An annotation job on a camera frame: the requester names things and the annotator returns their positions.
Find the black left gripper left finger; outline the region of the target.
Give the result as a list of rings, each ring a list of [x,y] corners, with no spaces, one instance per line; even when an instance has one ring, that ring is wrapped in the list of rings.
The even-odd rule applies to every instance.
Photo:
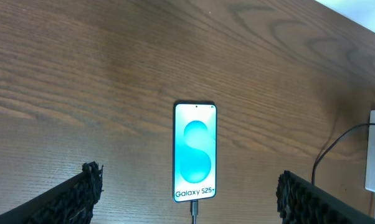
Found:
[[[103,166],[82,164],[82,172],[0,215],[7,224],[89,224],[101,197]]]

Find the blue Galaxy smartphone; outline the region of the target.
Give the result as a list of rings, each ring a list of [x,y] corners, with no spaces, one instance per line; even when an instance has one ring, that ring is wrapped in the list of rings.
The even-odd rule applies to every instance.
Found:
[[[217,106],[208,100],[173,105],[173,200],[215,197],[217,193]]]

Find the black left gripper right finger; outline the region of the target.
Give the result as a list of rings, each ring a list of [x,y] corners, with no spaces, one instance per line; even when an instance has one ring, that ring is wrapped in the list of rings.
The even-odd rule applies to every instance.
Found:
[[[290,171],[278,178],[277,212],[283,223],[375,224],[372,218]]]

